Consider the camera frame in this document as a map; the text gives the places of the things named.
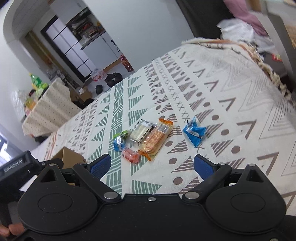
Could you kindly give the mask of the person left hand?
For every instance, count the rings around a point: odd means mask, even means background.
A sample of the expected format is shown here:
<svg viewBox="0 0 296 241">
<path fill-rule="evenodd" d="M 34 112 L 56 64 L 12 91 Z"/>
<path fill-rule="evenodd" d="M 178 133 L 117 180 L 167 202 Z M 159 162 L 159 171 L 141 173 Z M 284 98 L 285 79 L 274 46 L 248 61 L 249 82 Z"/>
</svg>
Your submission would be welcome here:
<svg viewBox="0 0 296 241">
<path fill-rule="evenodd" d="M 19 236 L 25 232 L 25 228 L 21 223 L 10 224 L 8 227 L 0 225 L 0 234 L 2 237 L 9 237 L 10 235 Z"/>
</svg>

